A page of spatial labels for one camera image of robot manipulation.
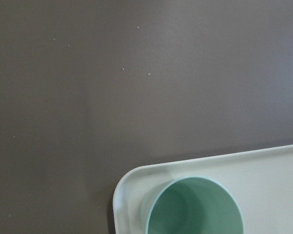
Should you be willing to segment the cream rabbit tray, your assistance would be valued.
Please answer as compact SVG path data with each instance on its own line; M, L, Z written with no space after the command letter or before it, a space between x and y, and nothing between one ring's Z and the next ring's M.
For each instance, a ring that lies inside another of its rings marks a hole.
M143 233L145 195L186 176L224 186L242 211L245 233L293 234L293 145L137 167L113 195L116 233Z

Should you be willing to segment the green cup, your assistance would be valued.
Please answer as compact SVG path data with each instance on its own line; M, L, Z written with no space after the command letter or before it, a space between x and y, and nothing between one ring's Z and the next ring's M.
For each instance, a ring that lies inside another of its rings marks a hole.
M219 182L188 176L159 184L140 207L145 234L243 234L241 209Z

